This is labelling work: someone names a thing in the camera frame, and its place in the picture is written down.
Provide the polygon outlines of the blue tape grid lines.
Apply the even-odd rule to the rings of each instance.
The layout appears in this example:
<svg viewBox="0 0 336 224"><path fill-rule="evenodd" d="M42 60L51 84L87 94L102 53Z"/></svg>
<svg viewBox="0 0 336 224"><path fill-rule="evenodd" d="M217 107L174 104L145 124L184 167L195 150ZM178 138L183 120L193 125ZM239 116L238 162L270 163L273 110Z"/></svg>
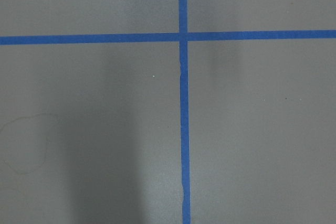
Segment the blue tape grid lines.
<svg viewBox="0 0 336 224"><path fill-rule="evenodd" d="M85 35L36 35L2 36L1 45L57 45L102 44L132 42L177 42L180 63L180 136L181 182L183 189L182 222L192 222L190 175L190 123L188 93L188 43L190 41L229 40L282 40L282 39L334 39L334 29L323 30L262 30L262 31L209 31L188 30L188 0L178 0L178 32L135 34L85 34Z"/></svg>

